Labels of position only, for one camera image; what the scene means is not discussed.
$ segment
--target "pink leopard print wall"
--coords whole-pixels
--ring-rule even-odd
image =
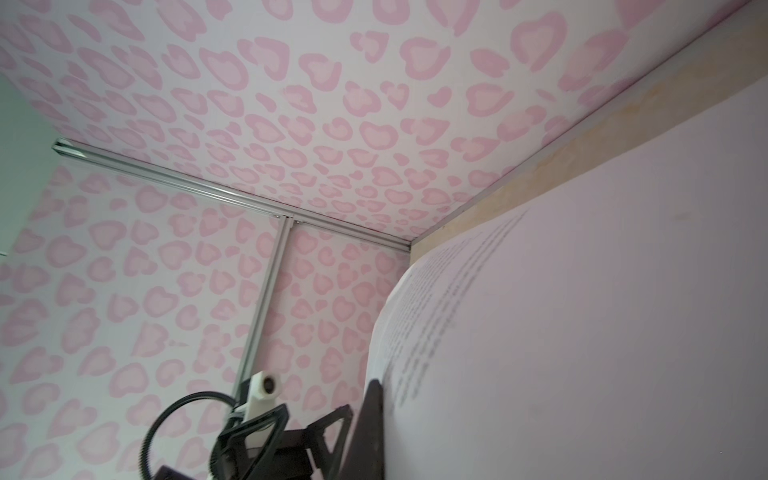
[[[403,253],[293,228],[256,362],[282,375],[290,428],[346,403],[357,412],[373,324],[408,265]]]
[[[413,238],[746,0],[5,0],[67,137]]]
[[[137,478],[229,393],[276,223],[63,164],[0,266],[0,478]],[[153,464],[205,478],[224,406]]]

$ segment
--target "beige wood strip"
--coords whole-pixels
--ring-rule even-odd
[[[768,15],[760,15],[412,245],[411,263],[456,235],[657,137],[766,75]]]

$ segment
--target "green wall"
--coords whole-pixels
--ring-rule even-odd
[[[58,165],[60,136],[0,75],[0,252],[10,253]]]

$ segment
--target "gray trim strip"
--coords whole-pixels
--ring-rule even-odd
[[[480,201],[484,198],[489,197],[499,188],[504,187],[517,176],[536,167],[536,165],[541,163],[554,152],[571,143],[572,140],[580,137],[582,134],[586,133],[597,124],[608,118],[609,115],[622,109],[635,98],[645,94],[659,81],[670,77],[676,71],[690,63],[700,53],[706,51],[708,48],[714,47],[714,45],[722,42],[726,37],[739,31],[756,15],[763,15],[766,12],[768,12],[768,1],[766,0],[752,0],[751,2],[747,3],[741,7],[739,11],[734,12],[730,17],[723,20],[714,28],[704,32],[700,37],[695,38],[693,41],[683,46],[682,49],[680,49],[678,52],[673,53],[669,58],[662,61],[656,68],[652,69],[645,76],[632,84],[627,90],[624,90],[616,97],[613,97],[602,107],[582,118],[578,123],[576,123],[569,130],[565,131],[560,137],[557,137],[549,145],[523,160],[517,167],[509,171],[504,177],[498,179],[493,185],[487,187],[482,192],[475,195],[469,202],[461,205],[459,208],[452,211],[438,223],[432,225],[429,229],[427,229],[426,232],[416,237],[411,242],[411,245],[416,245],[426,237],[429,237],[429,235],[436,232],[445,226],[448,222],[463,214],[470,208],[474,207],[476,204],[480,203]]]
[[[256,304],[256,312],[253,313],[253,323],[248,330],[248,337],[245,341],[243,358],[240,360],[240,366],[237,368],[237,377],[233,386],[232,394],[237,394],[237,388],[242,381],[250,379],[253,375],[253,364],[256,362],[256,353],[261,341],[261,333],[266,322],[266,314],[270,309],[272,293],[277,283],[277,274],[280,272],[280,264],[283,262],[283,254],[288,244],[290,229],[293,228],[293,218],[280,217],[280,226],[275,236],[275,244],[272,247],[270,261],[266,265],[266,278],[261,286],[259,299]]]
[[[89,164],[106,167],[121,174],[139,177],[157,184],[177,188],[178,190],[185,190],[193,194],[213,198],[220,202],[226,202],[250,210],[257,210],[263,214],[291,217],[296,221],[301,221],[314,227],[341,233],[348,237],[356,238],[357,240],[375,243],[401,252],[408,253],[411,251],[411,243],[409,241],[395,237],[394,235],[389,235],[388,233],[370,230],[369,228],[361,227],[343,220],[337,220],[325,215],[316,214],[315,212],[304,210],[302,208],[285,205],[274,200],[269,200],[268,198],[257,197],[256,195],[247,194],[230,187],[225,187],[224,185],[201,180],[200,178],[195,178],[191,175],[148,164],[143,161],[126,157],[125,155],[116,154],[77,141],[59,138],[53,144],[53,149],[60,155],[84,161]]]

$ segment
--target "camera lens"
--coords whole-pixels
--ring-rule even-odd
[[[271,376],[268,376],[264,379],[263,382],[264,392],[267,393],[267,395],[271,395],[272,392],[275,391],[275,379],[273,379]]]

